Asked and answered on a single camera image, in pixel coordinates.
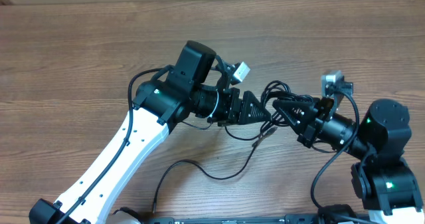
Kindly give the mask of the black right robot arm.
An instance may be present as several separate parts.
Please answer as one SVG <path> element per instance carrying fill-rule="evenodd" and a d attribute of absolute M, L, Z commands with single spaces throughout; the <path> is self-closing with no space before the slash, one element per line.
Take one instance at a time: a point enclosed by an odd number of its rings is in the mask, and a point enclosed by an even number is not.
<path fill-rule="evenodd" d="M 314 102 L 276 100 L 276 111 L 311 148 L 325 142 L 335 155 L 318 171 L 311 200 L 324 223 L 362 223 L 348 205 L 320 205 L 315 187 L 325 170 L 342 154 L 358 159 L 351 183 L 369 218 L 367 223 L 423 223 L 424 203 L 413 171 L 402 157 L 412 131 L 408 108 L 391 99 L 374 101 L 359 118 L 354 99 L 344 93 Z"/>

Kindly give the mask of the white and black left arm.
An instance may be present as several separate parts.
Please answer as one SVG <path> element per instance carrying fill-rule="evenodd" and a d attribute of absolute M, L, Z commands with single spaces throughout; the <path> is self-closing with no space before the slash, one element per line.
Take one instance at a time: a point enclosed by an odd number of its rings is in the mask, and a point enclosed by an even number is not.
<path fill-rule="evenodd" d="M 244 62 L 227 64 L 209 47 L 187 41 L 176 64 L 155 69 L 137 91 L 127 91 L 129 111 L 110 143 L 56 201 L 38 200 L 29 221 L 105 223 L 146 157 L 189 114 L 218 126 L 269 121 L 269 111 L 252 92 L 235 88 L 249 71 Z"/>

